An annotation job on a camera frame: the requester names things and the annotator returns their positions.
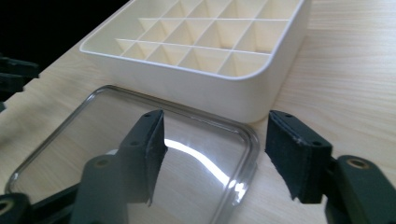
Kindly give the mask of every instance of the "clear plastic lid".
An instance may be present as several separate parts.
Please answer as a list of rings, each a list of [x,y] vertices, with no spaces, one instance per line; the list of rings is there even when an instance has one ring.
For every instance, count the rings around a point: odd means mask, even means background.
[[[84,164],[117,149],[143,114],[164,111],[169,150],[153,204],[128,204],[131,223],[222,223],[254,175],[259,142],[248,126],[113,86],[86,101],[15,171],[7,192],[32,203],[77,184]]]

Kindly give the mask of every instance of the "light wood grain surface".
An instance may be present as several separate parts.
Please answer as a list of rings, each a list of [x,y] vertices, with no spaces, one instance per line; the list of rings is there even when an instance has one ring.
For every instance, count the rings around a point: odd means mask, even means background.
[[[0,114],[0,187],[94,90],[112,84],[79,43],[15,94]],[[308,32],[273,109],[293,114],[333,144],[333,155],[375,162],[396,185],[396,2],[314,0]],[[293,202],[263,153],[232,223],[326,223],[323,204]]]

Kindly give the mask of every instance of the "clamp jaw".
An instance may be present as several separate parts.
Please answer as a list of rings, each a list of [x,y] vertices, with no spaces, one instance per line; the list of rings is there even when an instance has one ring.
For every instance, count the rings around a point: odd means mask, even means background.
[[[4,57],[0,53],[0,112],[5,109],[4,101],[40,73],[36,63],[29,63]]]
[[[291,198],[320,203],[328,198],[329,223],[396,223],[396,190],[370,161],[332,158],[332,145],[294,116],[271,111],[266,153],[285,180]]]

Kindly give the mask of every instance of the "white plastic tray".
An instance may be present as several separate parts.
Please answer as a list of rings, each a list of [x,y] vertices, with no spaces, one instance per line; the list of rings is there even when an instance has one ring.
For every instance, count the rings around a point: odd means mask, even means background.
[[[115,84],[253,122],[300,47],[310,0],[134,0],[80,46]]]

